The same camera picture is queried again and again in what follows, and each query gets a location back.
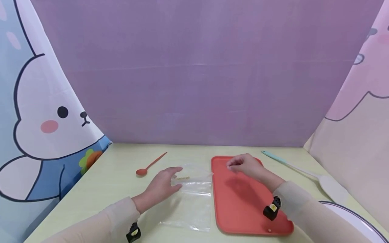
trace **blue shirt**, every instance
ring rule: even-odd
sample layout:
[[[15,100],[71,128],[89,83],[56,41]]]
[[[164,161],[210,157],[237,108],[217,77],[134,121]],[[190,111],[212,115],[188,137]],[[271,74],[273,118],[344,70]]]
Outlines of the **blue shirt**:
[[[105,151],[110,140],[103,136],[82,151],[57,160],[43,160],[35,184],[27,201],[41,201],[59,197],[62,199],[82,177],[81,170],[91,152]]]

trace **spatula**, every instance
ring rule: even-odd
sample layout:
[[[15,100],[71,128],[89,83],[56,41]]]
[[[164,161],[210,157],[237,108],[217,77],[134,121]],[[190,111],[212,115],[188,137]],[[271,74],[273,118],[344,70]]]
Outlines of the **spatula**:
[[[318,175],[318,174],[315,174],[315,173],[312,173],[310,171],[307,171],[307,170],[304,170],[304,169],[301,169],[295,165],[292,165],[291,163],[288,163],[286,162],[285,160],[281,159],[280,157],[272,154],[272,153],[269,153],[267,151],[262,151],[262,153],[272,159],[275,159],[276,161],[280,162],[281,164],[284,164],[284,165],[287,165],[287,166],[290,166],[296,170],[299,170],[301,172],[304,172],[305,174],[308,174],[312,177],[315,177],[317,178],[317,180],[319,181],[319,184],[321,186],[321,188],[323,189],[323,191],[325,193],[327,193],[327,195],[336,203],[340,204],[340,205],[343,205],[346,200],[347,200],[347,197],[348,197],[348,192],[347,190],[342,186],[340,185],[337,181],[335,181],[334,178],[330,177],[330,176],[327,176],[327,175]]]

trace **purple backdrop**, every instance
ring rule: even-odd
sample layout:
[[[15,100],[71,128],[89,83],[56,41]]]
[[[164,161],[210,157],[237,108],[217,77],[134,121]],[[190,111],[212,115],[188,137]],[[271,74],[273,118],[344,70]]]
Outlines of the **purple backdrop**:
[[[383,0],[32,2],[112,141],[300,147]]]

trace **teal spatula handle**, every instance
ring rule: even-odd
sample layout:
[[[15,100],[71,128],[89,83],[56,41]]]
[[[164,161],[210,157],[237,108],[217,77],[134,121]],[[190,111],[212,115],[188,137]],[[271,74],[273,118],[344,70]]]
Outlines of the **teal spatula handle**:
[[[274,154],[272,154],[272,153],[270,153],[270,152],[267,152],[267,151],[265,151],[265,150],[262,150],[261,152],[262,152],[264,155],[266,155],[266,156],[268,156],[268,157],[270,157],[270,158],[272,158],[272,159],[275,159],[275,160],[277,160],[278,162],[280,162],[280,163],[282,163],[282,164],[284,164],[284,165],[289,165],[288,162],[286,162],[286,161],[283,160],[282,158],[280,158],[280,157],[278,157],[278,156],[276,156],[276,155],[274,155]]]
[[[268,157],[270,157],[270,158],[272,158],[272,159],[274,159],[274,160],[280,162],[281,164],[284,164],[284,165],[286,165],[286,166],[290,166],[290,167],[292,167],[292,168],[295,168],[296,170],[302,171],[302,172],[304,172],[305,174],[308,174],[308,175],[313,176],[313,177],[316,177],[316,178],[319,178],[319,176],[320,176],[320,175],[317,175],[317,174],[312,173],[312,172],[310,172],[310,171],[307,171],[307,170],[305,170],[305,169],[302,169],[302,168],[300,168],[300,167],[297,167],[297,166],[295,166],[295,165],[293,165],[293,164],[291,164],[291,163],[288,163],[288,162],[286,162],[284,159],[281,159],[280,157],[278,157],[278,156],[276,156],[276,155],[274,155],[274,154],[272,154],[272,153],[270,153],[270,152],[267,152],[267,151],[264,151],[264,150],[261,151],[261,152],[262,152],[264,155],[266,155],[266,156],[268,156]]]

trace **hand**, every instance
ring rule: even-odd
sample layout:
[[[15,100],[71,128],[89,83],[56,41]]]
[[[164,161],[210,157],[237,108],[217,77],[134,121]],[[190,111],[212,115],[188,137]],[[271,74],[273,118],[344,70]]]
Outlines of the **hand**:
[[[265,185],[273,193],[284,179],[265,169],[250,154],[240,154],[227,162],[227,168],[233,172],[242,172],[248,177],[254,178]]]
[[[227,162],[227,168],[233,172],[242,172],[248,177],[261,180],[265,169],[251,154],[239,154]]]
[[[160,171],[142,194],[132,198],[140,214],[166,200],[180,190],[182,185],[178,184],[172,186],[171,179],[181,170],[182,167],[170,167]]]

